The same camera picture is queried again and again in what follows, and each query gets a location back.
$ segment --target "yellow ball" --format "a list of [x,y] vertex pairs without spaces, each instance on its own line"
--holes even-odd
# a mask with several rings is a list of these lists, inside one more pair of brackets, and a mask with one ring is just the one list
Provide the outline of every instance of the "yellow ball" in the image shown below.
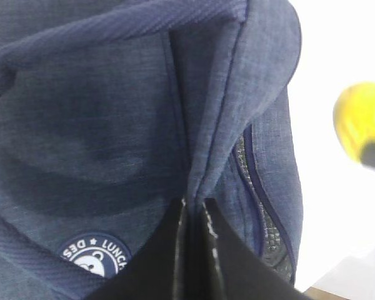
[[360,161],[364,147],[375,143],[375,83],[363,82],[343,91],[333,119],[344,150],[351,159]]

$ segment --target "round logo patch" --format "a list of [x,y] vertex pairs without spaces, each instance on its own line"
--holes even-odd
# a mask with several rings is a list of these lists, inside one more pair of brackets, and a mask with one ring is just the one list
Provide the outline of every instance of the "round logo patch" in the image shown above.
[[94,274],[111,278],[131,260],[126,245],[102,232],[87,232],[65,242],[58,251],[65,260]]

